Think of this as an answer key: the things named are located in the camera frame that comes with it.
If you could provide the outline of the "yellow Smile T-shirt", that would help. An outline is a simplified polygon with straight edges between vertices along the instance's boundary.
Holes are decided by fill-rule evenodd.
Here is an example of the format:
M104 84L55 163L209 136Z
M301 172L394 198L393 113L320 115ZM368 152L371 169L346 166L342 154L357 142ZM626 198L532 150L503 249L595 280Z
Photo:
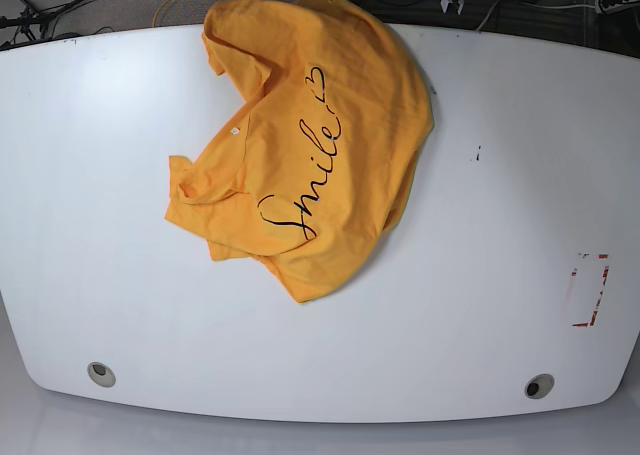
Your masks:
M334 292L405 210L434 125L417 63L347 0L219 1L202 39L244 103L197 159L170 158L168 221L299 303Z

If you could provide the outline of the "white power strip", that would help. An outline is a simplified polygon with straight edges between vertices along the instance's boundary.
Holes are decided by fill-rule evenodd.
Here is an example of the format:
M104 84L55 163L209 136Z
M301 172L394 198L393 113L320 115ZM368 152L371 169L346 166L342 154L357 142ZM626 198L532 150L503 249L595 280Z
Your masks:
M639 6L639 0L596 0L595 11L597 14L613 14Z

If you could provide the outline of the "black tripod legs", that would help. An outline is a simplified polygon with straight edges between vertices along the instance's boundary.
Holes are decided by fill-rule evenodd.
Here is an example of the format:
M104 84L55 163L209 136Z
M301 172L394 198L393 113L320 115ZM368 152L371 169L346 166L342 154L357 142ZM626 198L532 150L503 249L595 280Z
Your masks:
M48 8L38 8L30 0L18 0L24 10L18 17L1 16L1 29L15 28L16 34L26 36L28 42L46 40L49 26L56 24L61 17L96 0L72 0Z

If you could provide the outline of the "red tape rectangle marking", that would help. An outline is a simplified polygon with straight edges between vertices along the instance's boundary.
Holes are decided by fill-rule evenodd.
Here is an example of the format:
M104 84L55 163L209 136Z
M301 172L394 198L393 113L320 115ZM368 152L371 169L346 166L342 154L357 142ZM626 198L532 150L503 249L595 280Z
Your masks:
M573 327L591 327L604 295L610 268L606 253L579 253L570 277L569 322Z

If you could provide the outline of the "right table grommet hole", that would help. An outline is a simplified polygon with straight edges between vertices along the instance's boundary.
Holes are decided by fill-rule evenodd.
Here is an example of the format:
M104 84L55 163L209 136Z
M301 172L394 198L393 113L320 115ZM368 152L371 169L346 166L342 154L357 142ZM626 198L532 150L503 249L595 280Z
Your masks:
M555 379L550 374L539 374L530 379L524 388L525 396L532 400L546 397L554 388Z

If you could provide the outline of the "table grommet hole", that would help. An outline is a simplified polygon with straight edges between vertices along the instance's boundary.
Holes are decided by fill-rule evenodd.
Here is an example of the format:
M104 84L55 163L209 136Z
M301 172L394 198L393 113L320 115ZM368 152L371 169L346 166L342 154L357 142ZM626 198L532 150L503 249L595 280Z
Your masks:
M524 388L525 396L532 400L546 397L554 388L555 379L550 374L539 374L530 379Z
M99 362L92 362L87 367L89 378L103 388L111 388L116 383L114 372L106 365Z

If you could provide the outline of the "left table grommet hole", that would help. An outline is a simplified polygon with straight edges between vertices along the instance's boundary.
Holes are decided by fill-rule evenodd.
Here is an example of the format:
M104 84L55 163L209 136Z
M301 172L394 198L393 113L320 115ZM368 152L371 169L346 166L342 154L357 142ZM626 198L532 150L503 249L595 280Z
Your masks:
M111 388L116 383L114 372L106 365L99 362L92 362L87 367L89 378L103 388Z

